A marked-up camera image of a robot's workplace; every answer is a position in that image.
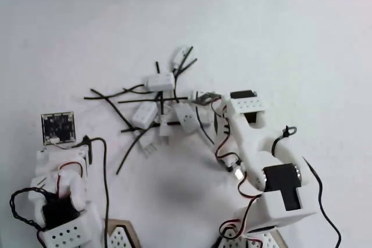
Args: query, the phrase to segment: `perforated plate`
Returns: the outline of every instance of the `perforated plate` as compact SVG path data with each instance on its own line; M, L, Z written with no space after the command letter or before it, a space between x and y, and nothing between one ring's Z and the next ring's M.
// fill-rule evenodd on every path
M116 227L109 238L110 248L134 248L129 241L126 230Z
M232 108L235 114L253 113L266 110L266 104L259 97L231 99Z
M47 248L74 248L92 239L91 224L85 213L79 218L42 233Z
M228 229L226 230L226 235L233 236L235 235L235 232L233 229ZM247 238L238 238L234 240L222 239L218 248L288 248L283 241L279 241L279 244L270 233L264 233L252 237L251 239L262 241L262 245L259 241L249 240Z

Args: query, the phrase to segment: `wire bundle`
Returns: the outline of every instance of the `wire bundle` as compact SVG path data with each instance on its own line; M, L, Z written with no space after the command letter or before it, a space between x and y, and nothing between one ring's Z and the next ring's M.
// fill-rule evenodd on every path
M178 97L177 96L177 93L176 93L176 89L177 89L177 80L179 78L179 76L184 73L187 69L189 69L192 65L195 64L195 62L197 61L197 59L194 59L193 61L191 61L190 63L188 63L186 66L185 63L186 63L186 60L188 59L191 51L193 50L193 46L189 48L189 50L187 51L187 53L184 55L180 65L178 68L174 69L173 70L173 74L174 74L174 79L175 79L175 85L174 85L174 90L173 90L173 95L174 97L173 98L164 98L163 96L163 92L158 92L156 94L156 96L154 98L148 98L148 99L134 99L134 100L123 100L123 101L119 101L118 103L135 103L135 102L160 102L160 112L163 114L164 113L164 102L165 101L176 101L177 103L180 102L180 100L186 100L188 99L187 97ZM159 62L156 62L156 71L157 73L160 73L160 67L159 67ZM150 92L150 91L135 91L135 89L137 88L141 88L141 87L144 87L145 84L138 84L138 85L135 85L129 89L126 89L126 88L123 88L122 91L120 92L117 92L117 93L114 93L114 94L111 94L111 95L103 95L101 94L100 92L98 92L97 90L95 89L91 89L91 92L95 93L96 95L98 96L95 96L95 97L84 97L85 100L105 100L106 102L108 102L108 104L111 105L111 107L114 109L114 111L119 115L119 117L123 120L123 122L126 124L126 126L128 126L127 129L124 129L124 130L121 130L122 133L124 132L134 132L134 131L140 131L140 133L135 137L135 139L133 140L132 144L129 146L128 150L126 151L125 155L123 156L123 159L122 161L120 162L119 164L119 167L116 171L116 174L119 174L123 164L125 163L125 161L127 160L128 158L128 155L130 154L131 150L133 149L133 147L135 146L135 144L146 134L146 132L151 129L151 128L155 128L155 127L160 127L160 124L158 123L152 123L150 125L150 127L146 130L143 130L143 129L140 129L139 127L134 127L130 121L127 120L127 118L124 116L124 114L117 108L117 106L110 100L111 98L114 98L114 97L118 97L118 96L122 96L124 94L127 94L127 93L132 93L132 94L140 94L140 95L145 95L145 94L152 94L152 93L155 93L155 92ZM180 125L180 123L178 121L173 121L173 122L169 122L168 125Z

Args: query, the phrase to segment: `red wire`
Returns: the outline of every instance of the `red wire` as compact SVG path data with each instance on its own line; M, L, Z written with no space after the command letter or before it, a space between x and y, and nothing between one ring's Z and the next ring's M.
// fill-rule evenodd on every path
M77 161L72 161L72 162L67 162L65 164L62 164L61 166L59 166L58 170L66 167L68 165L72 165L72 164L78 164L80 166L80 177L83 177L83 171L84 171L83 170L83 166L79 162L77 162Z
M216 157L216 159L222 159L222 158L225 158L225 157L230 156L230 155L235 155L238 158L239 161L242 161L240 159L239 155L237 155L235 152L228 152L226 154L223 154L223 155L219 156L219 152L220 152L221 148L224 146L224 144L230 138L230 123L228 122L228 118L226 118L224 114L223 114L223 118L227 122L228 134L226 135L226 138L224 138L224 140L222 141L222 143L219 145L219 147L216 149L216 152L214 153L214 156Z
M240 229L239 229L239 231L238 231L238 233L237 233L236 235L234 235L234 236L232 236L232 237L228 237L228 236L223 235L222 232L221 232L221 227L223 227L223 225L225 225L225 224L227 224L227 223L229 223L229 222L239 222L240 219L227 220L227 221L223 222L223 223L220 225L220 235L221 235L223 238L226 238L226 239L229 239L229 240L233 240L233 239L239 238L239 237L243 234L243 232L244 232L244 228L245 228L246 216L248 215L248 211L249 211L250 207L252 206L253 202L254 202L256 199L258 199L259 197L261 197L261 195L257 195L257 196L255 196L252 200L249 201L249 204L248 204L248 206L247 206L247 208L246 208L246 210L245 210L245 213L244 213L243 219L242 219L242 221L241 221L242 224L241 224Z
M263 242L259 239L255 239L255 238L248 238L249 241L255 241L255 242L259 242L260 243L260 247L259 248L262 248L263 247Z
M242 180L239 182L239 184L238 184L238 191L239 191L240 195L242 195L243 197L246 197L246 198L248 198L248 199L254 199L257 195L255 195L255 196L247 195L247 194L243 193L243 192L240 190L240 186L242 186L242 185L244 184L244 182L245 182L247 176L248 176L248 174L247 174L247 172L245 171L245 172L244 172L244 177L243 177L243 179L242 179Z

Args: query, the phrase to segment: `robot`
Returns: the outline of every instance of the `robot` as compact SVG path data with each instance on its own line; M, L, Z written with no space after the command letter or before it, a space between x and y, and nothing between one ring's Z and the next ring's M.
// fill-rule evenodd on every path
M216 159L242 178L238 190L251 198L236 212L237 219L224 224L240 224L236 236L252 238L319 211L317 182L289 138L296 128L270 129L265 108L256 92L240 91L223 96L216 110ZM243 183L252 186L252 193L241 192Z

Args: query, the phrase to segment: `cable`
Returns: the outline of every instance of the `cable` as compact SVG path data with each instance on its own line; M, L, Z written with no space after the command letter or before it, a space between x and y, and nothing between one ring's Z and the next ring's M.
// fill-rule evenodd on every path
M62 168L68 166L68 165L72 165L72 164L77 164L80 166L80 177L82 178L83 177L83 172L84 172L84 169L83 169L83 166L77 162L77 161L71 161L71 162L67 162L65 164L62 164L61 166L58 167L58 170L61 170Z
M94 90L91 88L91 91L96 93L97 95L101 96L101 97L104 97L101 93L99 93L97 90ZM106 100L108 102L108 104L111 105L111 107L113 107L113 109L117 112L117 114L120 116L120 118L130 127L130 128L133 128L133 125L123 116L123 114L118 110L118 108L110 101L109 98L103 98L104 100Z
M177 77L180 75L180 71L182 70L182 67L184 66L184 64L185 64L185 62L186 62L186 60L187 60L188 56L190 55L190 53L191 53L191 51L192 51L193 48L194 48L193 46L191 46L191 47L189 48L189 50L188 50L187 53L185 54L183 60L181 61L181 64L180 64L180 66L178 67L178 70L177 70L176 74L174 75L176 79L177 79Z
M320 207L320 211L322 213L322 215L324 216L324 218L327 220L327 222L331 225L331 227L335 230L335 232L337 233L337 236L338 236L338 240L337 240L337 243L336 243L336 246L335 248L339 248L340 244L341 244L341 233L339 232L338 228L335 226L335 224L333 224L333 222L330 220L330 218L327 216L326 212L324 211L324 208L323 208L323 204L321 202L321 196L323 194L323 183L318 175L318 173L316 173L315 169L313 168L312 165L310 165L310 163L305 159L303 158L306 162L306 164L309 166L310 168L310 171L313 173L313 175L315 176L315 179L317 180L318 184L319 184L319 195L318 195L318 202L319 202L319 207Z
M262 248L263 247L263 242L259 239L255 239L255 238L248 238L249 241L252 241L252 242L258 242L260 243L260 247L259 248Z
M28 188L23 188L21 190L15 191L10 197L9 205L10 205L10 208L12 210L12 214L13 214L15 219L18 219L18 220L26 223L27 225L30 225L30 226L34 227L38 231L44 231L45 228L41 228L40 225L37 224L34 220L28 220L26 218L23 218L16 211L16 204L15 204L16 196L21 194L21 193L27 193L27 192L32 192L32 191L42 194L47 203L57 199L56 194L48 192L45 189L38 188L38 187L28 187Z
M222 141L222 143L218 146L218 148L216 149L216 152L214 153L214 156L216 157L217 160L219 159L222 159L222 158L225 158L227 156L230 156L230 155L235 155L239 161L242 161L239 157L239 155L237 155L235 152L228 152L226 154L223 154L221 156L219 156L219 152L221 150L221 148L224 146L224 144L227 142L227 140L229 139L230 137L230 133L231 133L231 130L230 130L230 122L228 121L228 118L226 118L223 114L223 118L226 120L227 122L227 125L225 125L224 127L227 128L227 131L225 132L226 134L226 138Z
M159 62L155 62L156 71L160 74ZM164 100L163 100L163 91L160 92L160 115L164 114Z
M200 120L199 109L198 109L197 106L195 107L195 111L196 111L196 117L197 117L197 119L199 121L199 124L200 124L200 128L202 129L204 135L207 137L207 139L210 141L210 143L212 145L214 145L214 142L212 141L212 139L210 138L210 136L207 134L207 132L205 131L205 129L203 127L202 121Z
M60 146L60 145L57 145L56 143L53 143L53 142L51 142L51 145L54 145L57 148L63 149L63 150L69 150L69 149L73 148L72 146Z
M177 99L178 100L187 100L188 97L178 97ZM163 98L163 101L175 101L175 100L176 100L176 98ZM118 101L118 104L137 103L137 102L160 102L160 100L156 100L156 99L125 100L125 101Z
M218 113L214 110L214 108L213 108L213 103L214 103L214 102L210 103L210 108L212 109L212 111L215 113L216 116L218 116L218 117L222 117L221 114L218 114Z
M247 194L245 194L245 193L243 193L241 190L240 190L240 187L244 184L244 182L246 181L246 178L247 178L247 176L248 176L248 174L247 174L247 172L245 171L244 172L244 177L243 177L243 179L239 182L239 184L238 184L238 192L239 192L239 194L240 195L242 195L243 197L246 197L247 199L253 199L253 198L255 198L257 195L254 195L254 196L252 196L252 195L247 195Z
M131 92L131 93L136 93L136 94L148 94L148 93L152 93L152 92L136 92L136 91L133 91L134 89L138 88L138 87L144 87L145 85L144 84L138 84L138 85L135 85L129 89L127 88L123 88L124 91L120 91L118 93L115 93L115 94L112 94L112 95L106 95L106 96L100 96L100 97L84 97L84 100L101 100L101 99L105 99L105 98L112 98L112 97L117 97L117 96L120 96L122 94L125 94L125 93L128 93L128 92Z
M106 173L106 161L107 161L107 143L103 138L92 138L90 142L101 141L103 143L103 183L105 185L105 195L106 195L106 213L105 213L105 229L104 229L104 238L105 238L105 248L108 248L107 243L107 233L108 233L108 222L109 222L109 207L110 207L110 197L109 197L109 188L107 185L107 173ZM79 143L75 147L85 145L86 142Z
M57 197L59 198L59 183L60 183L60 175L58 175L58 178L57 178L57 191L56 191L56 195Z
M278 142L281 140L281 139L284 139L284 138L287 138L289 136L292 136L294 135L295 133L297 133L297 127L295 126L292 126L292 127L289 127L289 126L285 126L285 129L283 129L283 135L280 136L279 138L277 138L274 142L273 142L273 145L271 146L271 154L275 157L275 147L277 146Z
M279 138L277 138L274 142L273 142L273 145L271 147L271 154L275 157L275 148L276 148L276 145L278 144L278 142L283 139L283 138L287 138L291 135L294 135L295 133L297 132L297 127L288 127L288 126L285 126L285 129L283 130L283 135L280 136ZM319 202L319 207L320 207L320 211L322 213L322 215L324 216L325 220L331 225L331 227L335 230L337 236L338 236L338 240L337 240L337 243L336 243L336 246L335 248L339 248L340 244L341 244L341 233L339 232L338 228L335 226L335 224L333 224L333 222L330 220L330 218L327 216L326 212L324 211L324 208L323 208L323 204L321 202L321 196L323 194L323 183L318 175L318 173L316 173L316 170L313 168L312 165L310 165L310 163L303 157L304 161L306 162L306 164L309 166L309 169L310 171L312 172L312 174L314 175L316 181L318 182L319 184L319 195L318 195L318 202Z
M198 59L195 58L192 62L190 62L187 66L185 66L183 69L180 70L180 72L178 73L178 76L181 75L183 72L185 72L187 69L189 69L192 65L195 64L195 62L197 62Z
M141 139L141 137L143 136L143 135L145 135L145 133L147 132L149 130L149 128L148 129L146 129L146 130L143 130L135 139L134 139L134 141L132 142L132 144L130 145L130 147L128 148L128 150L127 150L127 152L126 152L126 154L124 155L124 158L122 159L122 161L121 161L121 163L120 163L120 165L119 165L119 167L118 167L118 169L117 169L117 171L116 171L116 175L118 175L119 174L119 172L120 172L120 170L121 170L121 168L122 168L122 166L123 166L123 164L124 164L124 162L126 161L126 159L127 159L127 157L128 157L128 155L129 155L129 153L130 153L130 151L132 150L132 148L135 146L135 144Z
M178 125L181 125L181 123L179 121L170 121L167 123L167 125L169 126L178 126ZM150 125L149 128L155 128L155 127L160 127L160 123L153 123ZM126 133L126 132L134 132L134 131L137 131L137 130L142 130L142 128L140 127L134 127L133 129L124 129L124 130L121 130L121 133Z
M241 223L242 223L242 224L241 224L240 229L239 229L239 231L237 232L236 235L234 235L234 236L232 236L232 237L229 237L229 236L223 235L222 232L221 232L221 229L222 229L222 227L223 227L225 224L228 224L229 222L239 222L239 221L240 221L239 219L228 220L228 221L223 222L223 223L220 225L219 232L220 232L220 235L221 235L223 238L226 238L226 239L229 239L229 240L233 240L233 239L239 238L239 237L244 233L244 229L245 229L245 221L246 221L246 217L247 217L247 215L248 215L248 211L249 211L250 207L252 206L253 202L254 202L256 199L260 198L260 197L261 197L261 195L257 195L257 196L255 196L253 199L251 199L251 200L249 201L249 204L248 204L248 206L247 206L247 208L246 208L246 210L245 210L245 213L244 213L243 219L241 220Z
M40 245L42 246L42 248L47 248L47 246L45 245L44 241L42 241L41 237L40 237L40 232L41 231L37 231L36 233L36 237L37 237L37 240L39 241Z

